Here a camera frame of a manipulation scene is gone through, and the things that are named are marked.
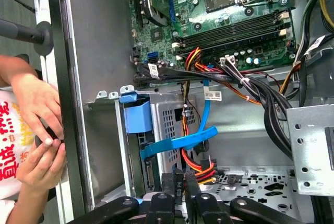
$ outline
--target power supply cable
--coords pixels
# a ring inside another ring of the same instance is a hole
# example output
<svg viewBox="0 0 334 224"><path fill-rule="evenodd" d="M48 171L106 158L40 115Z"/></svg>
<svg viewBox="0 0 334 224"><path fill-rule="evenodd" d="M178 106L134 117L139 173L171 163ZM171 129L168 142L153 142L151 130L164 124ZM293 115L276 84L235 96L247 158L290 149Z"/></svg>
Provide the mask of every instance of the power supply cable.
<svg viewBox="0 0 334 224"><path fill-rule="evenodd" d="M35 10L35 8L33 8L33 7L31 7L31 6L29 6L29 5L27 5L26 3L24 3L24 2L22 2L22 1L20 1L20 0L14 0L15 2L17 2L17 3L19 3L20 5L22 5L24 8L26 8L26 9L28 9L29 11L31 11L32 13L36 13L36 10Z"/></svg>

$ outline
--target white connector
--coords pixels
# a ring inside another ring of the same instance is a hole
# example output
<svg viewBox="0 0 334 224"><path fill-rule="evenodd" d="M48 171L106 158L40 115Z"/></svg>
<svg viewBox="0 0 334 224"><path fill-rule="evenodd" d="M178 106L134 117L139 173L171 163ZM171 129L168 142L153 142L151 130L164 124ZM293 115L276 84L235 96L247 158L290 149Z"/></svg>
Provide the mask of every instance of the white connector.
<svg viewBox="0 0 334 224"><path fill-rule="evenodd" d="M225 64L225 62L228 60L231 62L232 65L235 65L235 57L233 55L230 56L225 56L225 57L221 57L220 59L220 65L222 66L222 64Z"/></svg>

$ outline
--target green circuit board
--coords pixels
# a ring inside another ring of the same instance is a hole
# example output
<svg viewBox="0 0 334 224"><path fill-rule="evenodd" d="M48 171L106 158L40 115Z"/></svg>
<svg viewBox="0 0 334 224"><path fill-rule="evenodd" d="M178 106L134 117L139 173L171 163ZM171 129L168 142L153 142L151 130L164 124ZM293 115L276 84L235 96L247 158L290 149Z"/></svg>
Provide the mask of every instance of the green circuit board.
<svg viewBox="0 0 334 224"><path fill-rule="evenodd" d="M177 15L174 22L170 16L170 6L169 4L167 5L167 1L152 0L151 2L155 9L168 20L168 25L162 27L155 25L145 16L140 18L142 20L142 23L140 23L138 21L140 5L136 4L138 0L129 0L132 36L134 47L137 52L138 50L140 52L136 56L139 62L147 62L147 55L151 52L157 52L159 60L166 63L174 63L177 68L184 69L184 59L180 59L180 56L186 56L190 49L196 48L196 45L193 48L192 44L189 44L190 47L185 44L185 48L181 49L173 48L172 43L176 39L180 40L180 42L182 39L185 39L184 42L190 42L188 38L192 39L198 36L203 41L209 41L210 37L207 39L206 35L210 35L215 30L225 29L220 34L217 32L219 40L216 37L212 42L217 39L216 41L220 41L219 43L223 40L223 42L231 41L231 44L228 47L221 48L219 51L216 49L208 51L204 59L217 59L220 56L246 51L246 54L239 54L237 57L239 70L254 68L254 64L246 62L247 57L259 58L261 66L282 66L293 62L291 58L293 48L291 46L294 46L292 44L294 43L294 35L290 16L285 16L284 19L277 22L277 24L280 23L279 25L289 24L283 35L279 35L276 38L257 37L256 39L248 40L248 43L245 43L244 40L250 39L251 36L254 37L253 35L256 36L256 34L260 35L266 28L257 27L253 30L252 26L260 25L265 18L267 18L268 23L270 15L279 13L288 13L290 15L291 0L284 0L284 2L282 0L258 0L252 3L251 6L240 5L241 0L173 0L174 13ZM239 38L243 40L243 44L239 44Z"/></svg>

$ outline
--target hand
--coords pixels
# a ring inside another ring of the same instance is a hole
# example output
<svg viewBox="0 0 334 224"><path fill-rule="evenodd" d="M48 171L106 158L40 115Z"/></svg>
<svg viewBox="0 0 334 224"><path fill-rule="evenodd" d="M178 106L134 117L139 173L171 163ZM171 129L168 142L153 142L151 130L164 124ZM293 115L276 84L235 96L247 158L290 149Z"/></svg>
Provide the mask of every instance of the hand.
<svg viewBox="0 0 334 224"><path fill-rule="evenodd" d="M19 166L16 178L30 192L43 194L59 182L65 166L65 145L59 139L51 145L33 144L27 159Z"/></svg>
<svg viewBox="0 0 334 224"><path fill-rule="evenodd" d="M11 80L11 87L17 98L22 118L43 141L51 143L39 117L44 119L58 138L63 139L63 127L59 95L48 83L32 74L18 74Z"/></svg>

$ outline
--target metal bracket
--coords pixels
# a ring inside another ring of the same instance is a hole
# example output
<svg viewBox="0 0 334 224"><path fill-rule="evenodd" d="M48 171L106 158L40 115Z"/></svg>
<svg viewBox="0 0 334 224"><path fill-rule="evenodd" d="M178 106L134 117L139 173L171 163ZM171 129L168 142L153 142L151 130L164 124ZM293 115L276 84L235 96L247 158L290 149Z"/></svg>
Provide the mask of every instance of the metal bracket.
<svg viewBox="0 0 334 224"><path fill-rule="evenodd" d="M334 105L287 110L298 192L334 196L332 141L326 129L334 126Z"/></svg>
<svg viewBox="0 0 334 224"><path fill-rule="evenodd" d="M128 92L133 92L133 91L135 91L135 87L133 85L127 85L127 86L121 87L120 89L120 93L122 95Z"/></svg>
<svg viewBox="0 0 334 224"><path fill-rule="evenodd" d="M85 105L89 110L110 110L114 108L114 100L118 99L118 92L111 92L109 95L106 91L99 91L94 101Z"/></svg>

